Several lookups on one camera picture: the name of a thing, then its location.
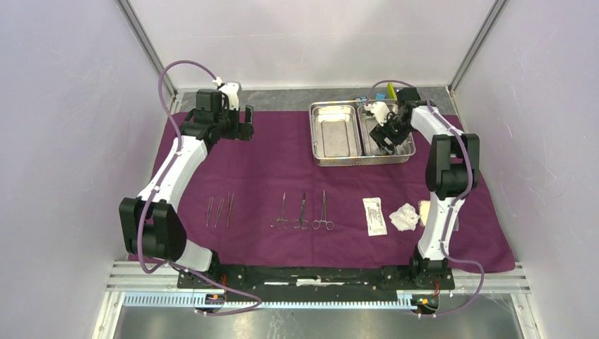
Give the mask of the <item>white gauze packet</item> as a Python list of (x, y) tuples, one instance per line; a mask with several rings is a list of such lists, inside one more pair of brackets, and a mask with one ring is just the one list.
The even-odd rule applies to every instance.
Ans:
[(399, 231), (414, 231), (420, 221), (420, 215), (414, 206), (405, 203), (389, 215), (391, 224)]

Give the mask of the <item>steel hemostat clamp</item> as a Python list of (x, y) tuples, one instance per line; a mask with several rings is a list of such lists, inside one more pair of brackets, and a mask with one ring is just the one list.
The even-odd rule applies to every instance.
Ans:
[(312, 222), (313, 230), (319, 230), (322, 227), (328, 231), (332, 231), (334, 229), (334, 227), (335, 227), (334, 223), (326, 217), (326, 206), (327, 206), (326, 192), (323, 191), (322, 204), (321, 204), (321, 215), (320, 215), (320, 218), (317, 218)]

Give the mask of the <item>aluminium frame rail left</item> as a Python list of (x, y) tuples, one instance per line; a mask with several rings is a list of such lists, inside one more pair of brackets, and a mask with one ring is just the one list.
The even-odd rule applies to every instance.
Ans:
[(111, 168), (119, 193), (112, 212), (115, 220), (118, 206), (125, 197), (135, 198), (169, 154), (176, 133), (170, 126), (158, 90), (161, 66), (153, 61), (154, 47), (143, 29), (130, 1), (117, 1), (129, 35), (126, 55), (130, 61), (119, 68), (119, 105), (114, 128), (114, 152)]

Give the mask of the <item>steel needle holder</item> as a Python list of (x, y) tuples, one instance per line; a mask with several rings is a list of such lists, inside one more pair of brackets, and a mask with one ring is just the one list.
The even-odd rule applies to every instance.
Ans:
[(289, 228), (289, 226), (290, 226), (289, 220), (285, 218), (285, 199), (286, 199), (286, 193), (284, 192), (283, 196), (282, 196), (279, 214), (277, 217), (271, 219), (270, 224), (269, 224), (270, 227), (280, 227), (280, 228), (283, 228), (284, 230)]

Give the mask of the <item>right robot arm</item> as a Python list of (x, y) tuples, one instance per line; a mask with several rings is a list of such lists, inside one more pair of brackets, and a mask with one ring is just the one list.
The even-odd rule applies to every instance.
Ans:
[(397, 92), (398, 109), (376, 101), (365, 105), (376, 119), (369, 132), (376, 144), (392, 151), (410, 133), (417, 131), (429, 143), (425, 184), (430, 207), (425, 230), (408, 265), (408, 279), (417, 288), (426, 288), (449, 273), (449, 242), (458, 212), (478, 182), (480, 139), (465, 133), (442, 116), (431, 101), (423, 100), (416, 88)]

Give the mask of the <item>aluminium front frame rail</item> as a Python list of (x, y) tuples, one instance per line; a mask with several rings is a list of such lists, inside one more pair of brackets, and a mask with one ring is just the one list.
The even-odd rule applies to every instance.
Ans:
[(508, 295), (524, 338), (541, 338), (533, 311), (531, 291), (520, 263), (504, 273), (484, 275), (454, 269), (441, 282), (401, 282), (398, 270), (309, 268), (303, 275), (293, 271), (289, 278), (267, 278), (256, 266), (230, 266), (230, 296), (209, 282), (164, 265), (147, 274), (137, 261), (116, 261), (97, 317), (93, 338), (113, 338), (118, 317), (126, 305), (133, 307), (188, 307), (209, 309), (397, 309), (415, 308), (434, 297)]

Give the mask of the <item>steel surgical scissors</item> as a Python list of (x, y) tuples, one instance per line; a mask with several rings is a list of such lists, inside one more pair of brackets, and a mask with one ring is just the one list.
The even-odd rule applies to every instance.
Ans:
[(307, 195), (305, 193), (303, 193), (299, 217), (293, 221), (294, 229), (307, 230), (309, 228), (308, 221), (305, 219), (306, 207), (307, 207)]

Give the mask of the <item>steel forceps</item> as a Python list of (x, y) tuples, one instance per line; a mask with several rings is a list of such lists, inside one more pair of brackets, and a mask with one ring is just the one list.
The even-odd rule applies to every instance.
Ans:
[(234, 192), (228, 192), (227, 193), (226, 227), (230, 226), (230, 218), (231, 218), (231, 214), (232, 214), (232, 207), (233, 207), (234, 199), (235, 199), (235, 193)]
[(219, 205), (218, 205), (218, 208), (217, 208), (217, 212), (216, 212), (214, 228), (216, 228), (218, 226), (218, 223), (220, 221), (220, 218), (221, 218), (221, 215), (222, 215), (222, 212), (223, 212), (224, 204), (225, 204), (224, 199), (223, 198), (220, 199), (220, 202), (219, 202)]

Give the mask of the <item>white gauze pad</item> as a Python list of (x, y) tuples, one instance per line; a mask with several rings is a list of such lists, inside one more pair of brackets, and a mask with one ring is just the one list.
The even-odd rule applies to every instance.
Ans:
[(427, 218), (429, 215), (430, 201), (422, 200), (418, 202), (418, 213), (420, 216), (420, 225), (426, 227)]

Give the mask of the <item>green suture packet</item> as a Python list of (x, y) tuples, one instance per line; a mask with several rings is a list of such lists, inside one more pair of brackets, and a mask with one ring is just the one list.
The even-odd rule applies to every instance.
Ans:
[(370, 237), (387, 235), (386, 223), (381, 208), (381, 199), (363, 198), (363, 206), (367, 219), (367, 230)]

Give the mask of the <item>maroon cloth wrap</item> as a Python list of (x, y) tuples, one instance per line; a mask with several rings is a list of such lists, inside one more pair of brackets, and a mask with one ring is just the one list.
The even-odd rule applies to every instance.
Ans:
[[(422, 230), (399, 232), (388, 225), (387, 235), (370, 237), (362, 199), (380, 198), (389, 216), (405, 203), (429, 198), (429, 144), (423, 137), (415, 137), (416, 154), (403, 164), (320, 167), (312, 155), (307, 112), (256, 112), (254, 129), (250, 141), (219, 141), (194, 173), (177, 211), (188, 238), (216, 251), (226, 264), (378, 268), (409, 262)], [(323, 191), (332, 231), (312, 229), (321, 215)], [(235, 199), (226, 227), (228, 192)], [(269, 226), (284, 192), (286, 230)], [(303, 193), (307, 230), (293, 228)], [(222, 198), (223, 212), (214, 228)]]

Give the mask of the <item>aluminium frame rail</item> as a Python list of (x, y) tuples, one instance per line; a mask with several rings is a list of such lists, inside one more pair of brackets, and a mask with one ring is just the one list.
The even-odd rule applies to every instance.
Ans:
[(209, 309), (397, 309), (415, 308), (434, 297), (508, 295), (524, 338), (541, 338), (533, 311), (531, 291), (520, 263), (504, 273), (484, 275), (454, 269), (441, 282), (401, 282), (398, 270), (309, 268), (303, 275), (293, 271), (289, 278), (267, 278), (256, 266), (230, 266), (230, 296), (209, 282), (164, 265), (147, 274), (137, 261), (116, 261), (97, 317), (93, 338), (113, 338), (118, 317), (126, 305), (133, 307), (188, 307)]
[(115, 220), (118, 206), (125, 197), (135, 198), (169, 154), (176, 133), (170, 126), (158, 90), (161, 66), (153, 61), (154, 47), (143, 29), (130, 1), (117, 1), (129, 35), (126, 55), (130, 61), (119, 68), (119, 105), (114, 128), (114, 152), (111, 168), (119, 193), (112, 212)]

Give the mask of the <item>yellow-green plastic block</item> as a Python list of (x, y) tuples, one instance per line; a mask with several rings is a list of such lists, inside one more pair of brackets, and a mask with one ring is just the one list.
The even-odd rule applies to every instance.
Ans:
[(397, 100), (397, 92), (392, 82), (388, 82), (387, 86), (388, 97), (392, 100)]

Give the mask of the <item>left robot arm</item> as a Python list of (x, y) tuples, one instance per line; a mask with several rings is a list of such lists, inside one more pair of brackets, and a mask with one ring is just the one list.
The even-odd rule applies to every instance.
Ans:
[(177, 214), (193, 174), (222, 139), (250, 141), (254, 134), (250, 105), (239, 118), (239, 83), (216, 90), (198, 90), (196, 106), (174, 125), (172, 147), (150, 183), (135, 198), (124, 198), (119, 217), (124, 245), (138, 259), (161, 259), (194, 270), (204, 287), (215, 287), (222, 269), (214, 264), (216, 253), (191, 241)]

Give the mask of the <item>steel two-compartment tray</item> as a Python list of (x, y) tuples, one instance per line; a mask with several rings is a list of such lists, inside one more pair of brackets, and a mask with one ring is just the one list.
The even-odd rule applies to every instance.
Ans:
[(381, 151), (369, 136), (376, 119), (355, 100), (314, 102), (309, 120), (312, 154), (321, 167), (400, 164), (416, 154), (412, 135), (399, 145), (399, 155)]

